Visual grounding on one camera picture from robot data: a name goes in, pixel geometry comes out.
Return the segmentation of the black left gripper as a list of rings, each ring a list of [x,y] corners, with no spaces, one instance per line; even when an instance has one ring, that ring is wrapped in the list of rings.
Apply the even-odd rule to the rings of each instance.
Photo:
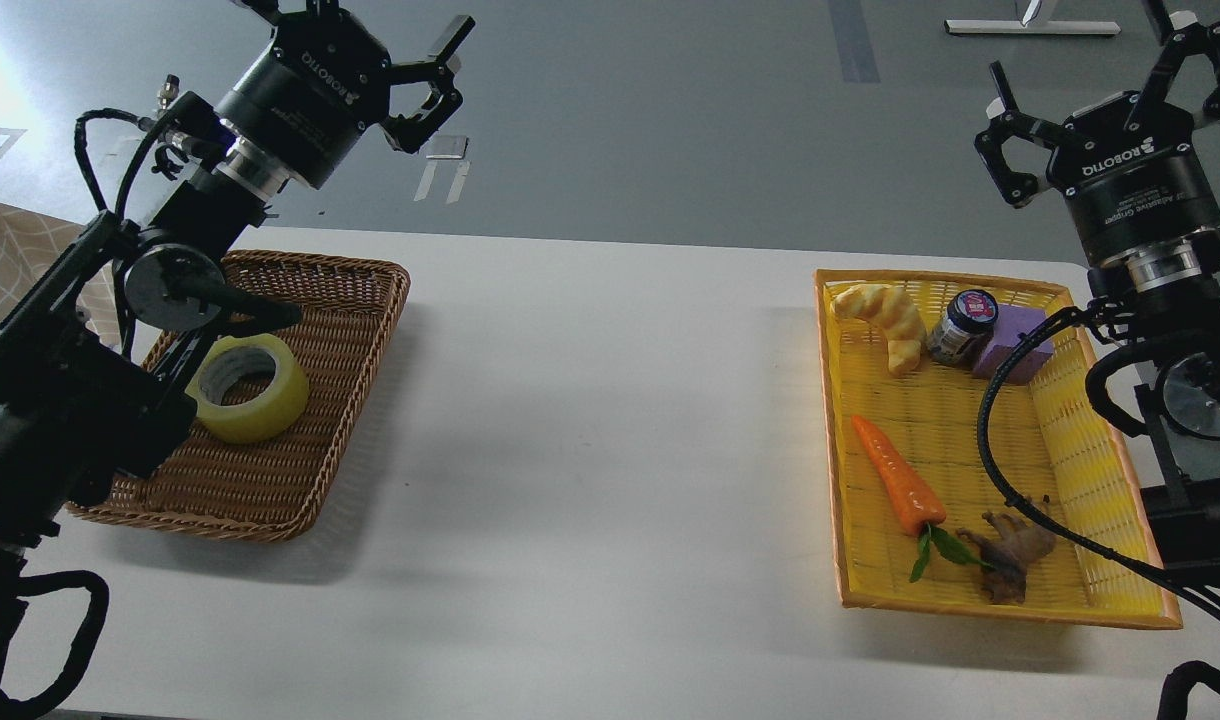
[[[281,161],[317,190],[364,131],[386,117],[390,88],[426,85],[414,113],[381,120],[392,149],[415,154],[462,106],[456,51],[476,27],[472,15],[450,20],[425,59],[389,67],[390,55],[360,20],[336,1],[235,0],[272,27],[270,45],[216,107],[231,131]]]

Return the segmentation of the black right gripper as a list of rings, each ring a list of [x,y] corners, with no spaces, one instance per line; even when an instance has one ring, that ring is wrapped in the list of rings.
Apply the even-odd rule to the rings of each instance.
[[[988,128],[975,151],[991,181],[1014,209],[1050,184],[1061,192],[1091,265],[1119,264],[1130,251],[1218,228],[1220,207],[1192,143],[1196,128],[1220,124],[1220,20],[1205,26],[1180,20],[1163,1],[1144,1],[1160,54],[1139,94],[1118,92],[1064,120],[1031,117],[1017,107],[1000,61],[991,61],[997,92]],[[1210,63],[1215,85],[1196,120],[1166,103],[1172,82],[1192,56]],[[1130,113],[1135,110],[1135,120]],[[1011,168],[1004,154],[1013,138],[1052,151],[1046,179]]]

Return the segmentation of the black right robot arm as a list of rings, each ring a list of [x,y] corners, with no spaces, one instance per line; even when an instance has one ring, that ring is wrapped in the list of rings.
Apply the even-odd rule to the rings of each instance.
[[[1220,478],[1192,480],[1171,436],[1220,442],[1220,209],[1192,135],[1220,124],[1220,20],[1148,1],[1160,48],[1137,92],[1119,92],[1061,122],[1017,107],[999,61],[997,100],[974,142],[1000,195],[1026,206],[1061,192],[1087,264],[1085,308],[1055,311],[1026,334],[982,395],[977,448],[1008,506],[1082,550],[1118,563],[1220,624]],[[1160,565],[1061,527],[1004,478],[989,415],[1017,362],[1061,331],[1085,328],[1108,355],[1085,375],[1089,406],[1119,433],[1150,441],[1163,484],[1142,492]]]

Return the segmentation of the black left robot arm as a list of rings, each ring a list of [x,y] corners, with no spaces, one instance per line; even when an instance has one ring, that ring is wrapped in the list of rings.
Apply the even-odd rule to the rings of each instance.
[[[106,500],[117,473],[146,478],[185,439],[185,383],[223,337],[299,323],[303,310],[226,281],[221,261],[292,181],[321,187],[377,127],[415,154],[462,105],[456,15],[425,59],[396,61],[336,1],[282,12],[249,2],[270,45],[217,105],[170,76],[152,117],[81,113],[74,157],[95,204],[74,243],[0,323],[0,719],[56,710],[84,679],[110,607],[88,570],[24,574],[66,503]],[[2,692],[30,597],[81,589],[85,616],[57,679]]]

